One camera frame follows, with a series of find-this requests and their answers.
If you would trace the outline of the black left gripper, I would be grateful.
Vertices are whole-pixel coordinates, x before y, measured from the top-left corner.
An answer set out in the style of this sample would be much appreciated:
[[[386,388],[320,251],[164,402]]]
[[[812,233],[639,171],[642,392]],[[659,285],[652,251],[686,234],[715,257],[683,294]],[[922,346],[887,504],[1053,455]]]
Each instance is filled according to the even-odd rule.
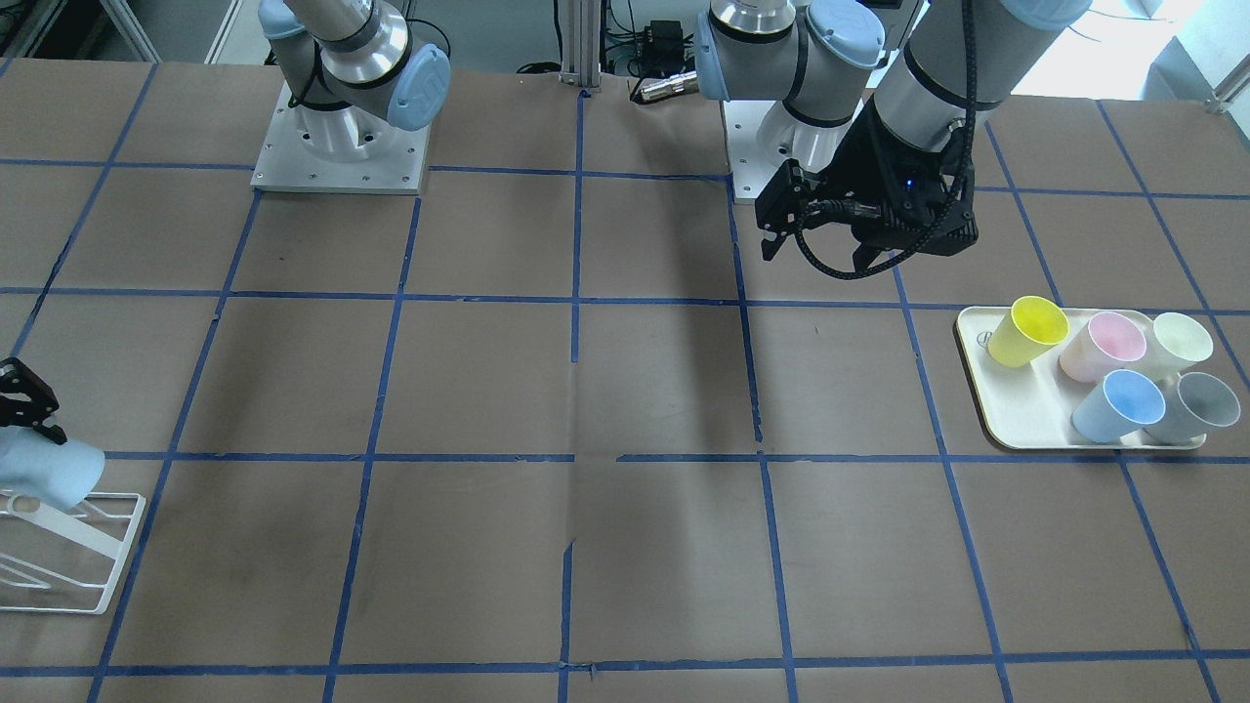
[[[928,151],[890,133],[870,99],[818,174],[818,223],[852,226],[855,274],[898,266],[898,250],[952,256],[978,244],[972,130],[955,123],[940,125],[946,143]]]

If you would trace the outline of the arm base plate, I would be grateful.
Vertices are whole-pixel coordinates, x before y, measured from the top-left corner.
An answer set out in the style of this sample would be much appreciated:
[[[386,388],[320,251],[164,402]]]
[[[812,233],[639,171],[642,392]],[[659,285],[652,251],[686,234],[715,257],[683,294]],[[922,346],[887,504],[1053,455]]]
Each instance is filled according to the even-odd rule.
[[[291,106],[282,86],[250,180],[259,191],[416,196],[432,129],[405,133],[360,108]]]
[[[789,159],[808,173],[821,173],[861,111],[862,100],[841,125],[812,126],[794,118],[780,100],[722,103],[732,200],[738,205],[754,203]]]

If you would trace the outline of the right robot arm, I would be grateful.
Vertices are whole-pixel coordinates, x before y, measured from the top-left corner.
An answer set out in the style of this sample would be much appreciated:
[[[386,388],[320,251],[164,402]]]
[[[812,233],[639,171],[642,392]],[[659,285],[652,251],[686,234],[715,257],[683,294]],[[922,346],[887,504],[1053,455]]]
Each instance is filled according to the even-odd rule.
[[[252,186],[418,194],[451,66],[388,1],[262,1],[259,24],[286,84]]]

